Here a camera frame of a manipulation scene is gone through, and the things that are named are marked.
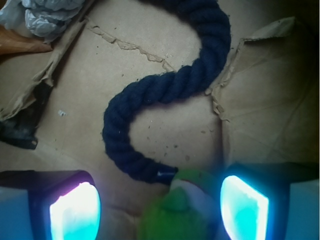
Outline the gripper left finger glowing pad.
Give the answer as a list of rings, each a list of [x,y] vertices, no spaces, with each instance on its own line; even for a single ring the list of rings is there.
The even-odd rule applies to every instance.
[[[94,240],[101,200],[84,170],[0,173],[2,240]]]

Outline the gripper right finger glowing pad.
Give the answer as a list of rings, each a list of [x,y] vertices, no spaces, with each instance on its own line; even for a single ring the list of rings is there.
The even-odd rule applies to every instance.
[[[220,189],[232,240],[318,240],[320,170],[315,162],[235,163]]]

